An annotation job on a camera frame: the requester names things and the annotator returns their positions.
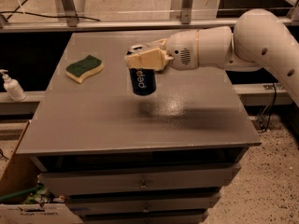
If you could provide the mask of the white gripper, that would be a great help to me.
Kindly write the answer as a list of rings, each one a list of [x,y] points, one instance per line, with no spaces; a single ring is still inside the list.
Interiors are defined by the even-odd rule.
[[[130,69],[161,71],[171,61],[169,65],[176,70],[194,70],[199,67],[197,47],[198,31],[182,31],[146,43],[146,50],[126,55],[124,60]]]

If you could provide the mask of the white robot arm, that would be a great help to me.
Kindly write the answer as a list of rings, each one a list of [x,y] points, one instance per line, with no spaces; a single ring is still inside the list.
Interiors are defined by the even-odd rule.
[[[168,38],[132,46],[124,58],[130,69],[269,72],[299,105],[299,43],[273,13],[245,12],[235,26],[180,31]]]

